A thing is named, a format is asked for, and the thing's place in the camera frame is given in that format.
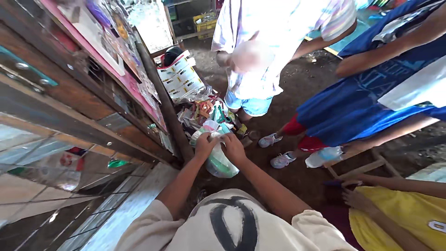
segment foot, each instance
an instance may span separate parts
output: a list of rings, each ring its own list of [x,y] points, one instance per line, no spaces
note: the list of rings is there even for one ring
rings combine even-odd
[[[290,152],[286,152],[283,155],[279,154],[278,157],[275,157],[271,160],[271,166],[276,169],[281,169],[281,168],[288,166],[288,164],[290,162],[293,162],[294,160],[296,160],[296,158],[294,158],[291,155],[291,153],[292,152],[290,151]]]
[[[259,146],[262,148],[272,146],[274,143],[282,140],[283,137],[276,138],[276,133],[265,136],[259,140]]]

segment hand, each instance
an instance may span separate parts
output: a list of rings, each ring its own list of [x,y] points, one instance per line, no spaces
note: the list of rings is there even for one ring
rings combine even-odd
[[[379,145],[380,145],[379,143],[377,143],[376,141],[370,140],[370,139],[369,140],[357,139],[355,141],[342,144],[341,146],[344,147],[343,148],[344,154],[347,154],[347,153],[358,154],[360,152],[372,149],[375,146],[379,146]]]
[[[360,173],[360,174],[357,174],[357,175],[344,177],[344,178],[341,179],[343,181],[341,186],[343,188],[348,186],[348,185],[352,185],[352,184],[356,184],[358,186],[361,186],[363,184],[363,176],[364,176],[364,174]]]
[[[348,189],[344,189],[342,198],[344,199],[345,204],[351,206],[354,209],[361,210],[369,215],[380,212],[380,210],[370,199],[368,199],[358,191],[350,191]]]
[[[228,160],[236,167],[243,166],[249,161],[245,154],[242,142],[233,133],[224,134],[221,137],[225,145],[222,144],[222,151]]]
[[[209,142],[211,133],[206,132],[200,135],[197,139],[197,145],[195,146],[195,157],[202,159],[203,161],[209,157],[212,152],[212,149],[219,142],[218,138],[212,139]]]

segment yellow shirt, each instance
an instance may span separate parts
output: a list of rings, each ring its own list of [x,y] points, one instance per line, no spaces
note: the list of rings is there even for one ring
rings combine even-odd
[[[383,187],[357,187],[389,218],[435,251],[446,251],[446,199]],[[351,231],[365,251],[403,251],[365,213],[349,212]]]

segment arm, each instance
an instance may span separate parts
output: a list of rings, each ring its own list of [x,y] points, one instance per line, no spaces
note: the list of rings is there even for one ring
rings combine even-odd
[[[446,34],[446,4],[434,11],[416,30],[397,38],[392,42],[360,54],[344,59],[336,70],[339,78],[373,68],[400,54],[434,41]]]
[[[341,41],[346,36],[350,35],[355,29],[356,29],[357,21],[354,22],[350,28],[348,28],[346,31],[344,31],[342,34],[340,34],[335,39],[324,41],[322,37],[315,38],[313,40],[303,42],[299,47],[297,48],[296,52],[294,53],[293,57],[291,58],[290,62],[300,58],[303,55],[306,55],[310,52],[313,52],[315,50],[320,50],[325,47],[329,47],[332,44],[335,44],[339,41]]]
[[[345,189],[345,204],[366,213],[404,251],[430,251],[431,249],[415,238],[410,232],[387,217],[371,200],[358,191]]]
[[[355,180],[361,180],[374,186],[403,192],[419,192],[425,195],[446,199],[446,183],[406,180],[401,178],[384,178],[367,174],[359,174]]]
[[[231,59],[231,53],[227,53],[227,52],[225,52],[225,51],[217,51],[217,56],[216,56],[216,59],[217,59],[217,64],[220,66],[220,67],[230,67],[231,66],[231,61],[232,61],[232,59]]]
[[[226,147],[222,146],[225,155],[240,169],[277,216],[291,222],[295,215],[311,209],[299,197],[251,162],[245,155],[242,143],[234,134],[225,134],[223,139],[226,144]]]
[[[347,147],[346,153],[349,151],[349,149],[351,149],[351,151],[362,152],[375,146],[380,146],[392,139],[399,138],[401,136],[429,126],[437,121],[439,121],[439,119],[417,113],[374,134],[367,139],[355,140],[346,143],[343,146]]]
[[[214,148],[218,142],[217,138],[214,138],[212,142],[208,142],[207,138],[210,135],[210,133],[203,133],[200,135],[197,139],[195,156],[185,167],[183,167],[175,180],[167,185],[156,197],[157,200],[161,201],[167,207],[174,219],[177,218],[183,207],[200,167],[203,165],[207,157],[209,157],[212,148]]]

